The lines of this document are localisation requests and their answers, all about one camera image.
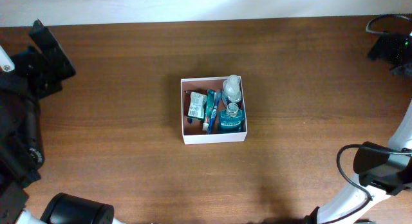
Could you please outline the white green soap packet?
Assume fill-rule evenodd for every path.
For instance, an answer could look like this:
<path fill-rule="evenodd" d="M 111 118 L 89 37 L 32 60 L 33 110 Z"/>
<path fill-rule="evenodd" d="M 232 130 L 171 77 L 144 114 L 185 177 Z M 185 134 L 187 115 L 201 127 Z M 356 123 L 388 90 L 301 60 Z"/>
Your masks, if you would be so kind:
<path fill-rule="evenodd" d="M 190 104 L 187 116 L 192 119 L 204 120 L 205 118 L 205 105 L 207 101 L 207 95 L 191 92 Z"/>

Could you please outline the green toothpaste tube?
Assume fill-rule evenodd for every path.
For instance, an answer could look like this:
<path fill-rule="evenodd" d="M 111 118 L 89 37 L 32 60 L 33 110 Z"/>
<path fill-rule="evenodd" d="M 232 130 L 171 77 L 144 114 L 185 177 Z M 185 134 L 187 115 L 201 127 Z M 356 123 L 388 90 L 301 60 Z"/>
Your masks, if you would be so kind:
<path fill-rule="evenodd" d="M 205 119 L 203 121 L 202 130 L 207 132 L 210 125 L 210 119 L 212 115 L 212 110 L 214 107 L 214 100 L 215 100 L 216 92 L 214 90 L 209 89 L 207 91 L 207 101 L 205 106 Z"/>

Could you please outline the clear sanitizer bottle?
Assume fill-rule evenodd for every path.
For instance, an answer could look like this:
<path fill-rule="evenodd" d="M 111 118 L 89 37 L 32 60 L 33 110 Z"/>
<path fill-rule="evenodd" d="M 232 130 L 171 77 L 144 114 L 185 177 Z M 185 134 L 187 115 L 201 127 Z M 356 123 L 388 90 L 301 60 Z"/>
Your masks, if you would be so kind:
<path fill-rule="evenodd" d="M 230 103 L 238 103 L 242 99 L 240 78 L 237 75 L 229 76 L 223 82 L 222 100 L 225 106 Z"/>

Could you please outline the blue white toothbrush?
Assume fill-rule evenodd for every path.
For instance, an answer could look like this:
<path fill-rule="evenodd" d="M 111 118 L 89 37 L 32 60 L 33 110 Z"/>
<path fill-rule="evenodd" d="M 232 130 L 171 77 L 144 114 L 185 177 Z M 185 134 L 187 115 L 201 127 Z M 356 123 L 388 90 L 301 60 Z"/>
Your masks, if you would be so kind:
<path fill-rule="evenodd" d="M 214 125 L 214 121 L 216 119 L 216 115 L 217 115 L 217 112 L 218 112 L 218 104 L 219 104 L 220 100 L 221 100 L 221 90 L 217 90 L 217 92 L 215 94 L 215 99 L 214 99 L 214 107 L 213 107 L 213 110 L 212 110 L 212 113 L 211 113 L 211 120 L 209 122 L 209 127 L 208 127 L 208 130 L 207 130 L 208 135 L 212 133 L 212 128 L 213 128 L 213 125 Z"/>

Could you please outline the blue mouthwash bottle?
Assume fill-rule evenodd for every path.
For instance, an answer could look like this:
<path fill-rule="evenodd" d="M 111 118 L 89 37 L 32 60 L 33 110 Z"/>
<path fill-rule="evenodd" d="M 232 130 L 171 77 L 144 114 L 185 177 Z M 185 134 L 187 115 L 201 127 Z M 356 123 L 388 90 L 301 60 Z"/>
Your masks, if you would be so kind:
<path fill-rule="evenodd" d="M 243 131 L 245 114 L 236 103 L 230 103 L 218 114 L 218 133 L 240 133 Z"/>

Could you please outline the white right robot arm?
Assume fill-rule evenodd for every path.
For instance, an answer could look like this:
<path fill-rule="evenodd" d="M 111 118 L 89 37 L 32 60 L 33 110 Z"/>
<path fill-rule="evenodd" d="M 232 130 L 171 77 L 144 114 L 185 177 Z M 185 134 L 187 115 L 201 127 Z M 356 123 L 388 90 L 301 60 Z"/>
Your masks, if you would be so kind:
<path fill-rule="evenodd" d="M 356 149 L 352 177 L 341 165 L 345 150 Z M 346 186 L 327 204 L 305 216 L 304 223 L 362 223 L 362 216 L 376 204 L 411 190 L 411 110 L 408 109 L 387 146 L 372 142 L 342 147 L 337 168 Z"/>

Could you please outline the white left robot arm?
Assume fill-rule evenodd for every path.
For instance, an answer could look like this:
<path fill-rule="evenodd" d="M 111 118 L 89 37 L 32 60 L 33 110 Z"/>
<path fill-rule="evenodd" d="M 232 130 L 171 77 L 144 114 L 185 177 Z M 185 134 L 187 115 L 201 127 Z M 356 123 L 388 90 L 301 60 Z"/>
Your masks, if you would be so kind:
<path fill-rule="evenodd" d="M 25 189 L 45 163 L 39 101 L 62 90 L 76 71 L 51 31 L 34 21 L 26 51 L 1 51 L 1 223 L 117 224 L 112 205 L 58 193 L 36 218 Z"/>

